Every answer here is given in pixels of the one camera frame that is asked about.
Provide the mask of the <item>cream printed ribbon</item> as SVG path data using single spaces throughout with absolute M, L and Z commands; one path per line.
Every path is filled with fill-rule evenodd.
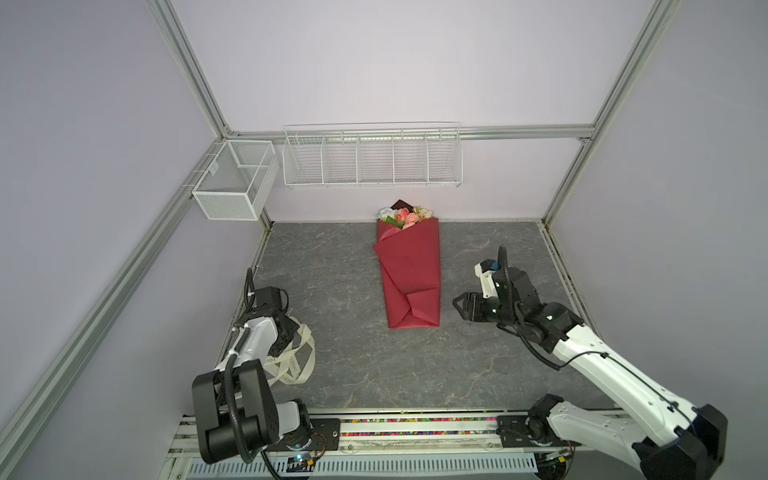
M 316 345 L 311 329 L 283 311 L 272 317 L 276 338 L 269 342 L 264 364 L 269 386 L 305 384 L 316 366 Z

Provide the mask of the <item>dark red wrapping paper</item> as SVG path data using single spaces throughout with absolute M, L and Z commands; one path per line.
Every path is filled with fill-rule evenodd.
M 413 206 L 403 200 L 392 209 Z M 396 223 L 376 222 L 373 249 L 381 268 L 381 280 L 391 329 L 431 328 L 440 325 L 441 259 L 440 224 L 436 217 L 401 229 Z

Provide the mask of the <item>cream fake rose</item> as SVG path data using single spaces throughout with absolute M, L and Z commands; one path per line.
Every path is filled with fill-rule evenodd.
M 415 207 L 414 213 L 417 214 L 422 220 L 430 219 L 433 217 L 433 212 L 424 207 Z

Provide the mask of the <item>red pink fake rose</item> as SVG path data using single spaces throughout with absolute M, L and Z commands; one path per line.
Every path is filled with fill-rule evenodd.
M 422 218 L 418 213 L 402 208 L 396 212 L 394 220 L 399 228 L 407 229 L 419 223 Z

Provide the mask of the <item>white fake flower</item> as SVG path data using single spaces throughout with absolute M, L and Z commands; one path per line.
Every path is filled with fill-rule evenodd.
M 378 218 L 380 221 L 390 224 L 395 224 L 398 222 L 397 215 L 399 213 L 398 209 L 392 209 L 392 208 L 383 208 L 378 215 Z

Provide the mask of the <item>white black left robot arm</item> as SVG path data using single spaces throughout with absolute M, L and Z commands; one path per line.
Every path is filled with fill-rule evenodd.
M 287 352 L 299 330 L 288 315 L 287 295 L 276 287 L 248 289 L 234 329 L 224 360 L 192 384 L 203 461 L 238 456 L 248 464 L 280 442 L 296 448 L 310 444 L 313 428 L 305 404 L 276 402 L 268 379 L 267 360 Z

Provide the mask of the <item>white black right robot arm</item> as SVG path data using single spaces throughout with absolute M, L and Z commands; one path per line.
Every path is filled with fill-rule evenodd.
M 501 260 L 475 267 L 481 289 L 453 301 L 462 319 L 493 323 L 549 368 L 572 367 L 626 414 L 613 420 L 547 394 L 513 432 L 541 446 L 575 442 L 640 471 L 647 479 L 710 479 L 725 457 L 728 420 L 695 406 L 644 374 L 563 304 L 544 303 L 526 272 Z

